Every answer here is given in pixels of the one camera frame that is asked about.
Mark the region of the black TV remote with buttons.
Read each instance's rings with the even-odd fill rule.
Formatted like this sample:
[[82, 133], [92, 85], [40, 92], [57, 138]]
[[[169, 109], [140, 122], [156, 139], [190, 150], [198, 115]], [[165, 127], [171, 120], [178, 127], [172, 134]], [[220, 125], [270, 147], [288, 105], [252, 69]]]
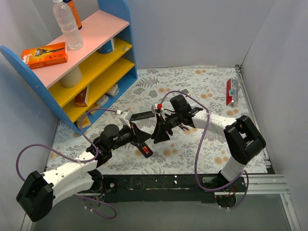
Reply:
[[145, 158], [149, 158], [153, 155], [153, 151], [145, 142], [139, 143], [137, 148]]

